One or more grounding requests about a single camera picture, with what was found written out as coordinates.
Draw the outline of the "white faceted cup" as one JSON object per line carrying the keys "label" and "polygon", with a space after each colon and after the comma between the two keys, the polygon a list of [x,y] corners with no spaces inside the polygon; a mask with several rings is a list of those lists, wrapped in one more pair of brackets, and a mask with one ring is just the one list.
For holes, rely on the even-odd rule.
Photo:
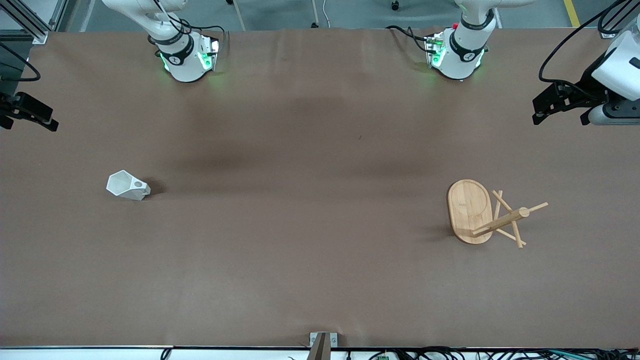
{"label": "white faceted cup", "polygon": [[116,197],[134,201],[142,201],[151,194],[151,188],[146,182],[125,170],[111,174],[105,189]]}

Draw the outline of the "wooden cup rack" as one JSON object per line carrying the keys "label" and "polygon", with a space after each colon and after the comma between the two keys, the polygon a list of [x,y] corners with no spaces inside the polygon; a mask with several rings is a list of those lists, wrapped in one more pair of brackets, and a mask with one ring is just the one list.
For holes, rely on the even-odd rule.
{"label": "wooden cup rack", "polygon": [[519,249],[526,246],[518,222],[549,206],[511,207],[502,190],[489,192],[476,180],[464,178],[450,185],[446,194],[450,227],[455,237],[468,245],[487,243],[493,234],[503,235]]}

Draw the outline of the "large table cover sheet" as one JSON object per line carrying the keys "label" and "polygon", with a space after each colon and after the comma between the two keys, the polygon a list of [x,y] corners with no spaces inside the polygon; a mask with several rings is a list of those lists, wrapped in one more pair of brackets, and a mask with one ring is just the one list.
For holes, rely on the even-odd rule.
{"label": "large table cover sheet", "polygon": [[[194,83],[51,34],[19,89],[57,132],[0,133],[0,346],[640,347],[640,126],[531,120],[567,32],[497,30],[464,82],[390,30],[236,32]],[[455,237],[464,179],[549,203],[524,248]]]}

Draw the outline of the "aluminium frame post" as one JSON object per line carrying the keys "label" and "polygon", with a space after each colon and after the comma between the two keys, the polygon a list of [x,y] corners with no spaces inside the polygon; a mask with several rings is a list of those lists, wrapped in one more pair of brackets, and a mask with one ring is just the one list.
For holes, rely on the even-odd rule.
{"label": "aluminium frame post", "polygon": [[45,44],[70,0],[0,0],[0,38]]}

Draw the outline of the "white table edge rail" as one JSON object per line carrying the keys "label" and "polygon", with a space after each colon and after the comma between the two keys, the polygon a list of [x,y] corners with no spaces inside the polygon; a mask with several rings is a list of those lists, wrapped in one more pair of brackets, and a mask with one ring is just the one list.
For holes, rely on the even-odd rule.
{"label": "white table edge rail", "polygon": [[[0,347],[0,360],[307,360],[310,348],[259,346]],[[331,360],[640,360],[640,348],[336,347]]]}

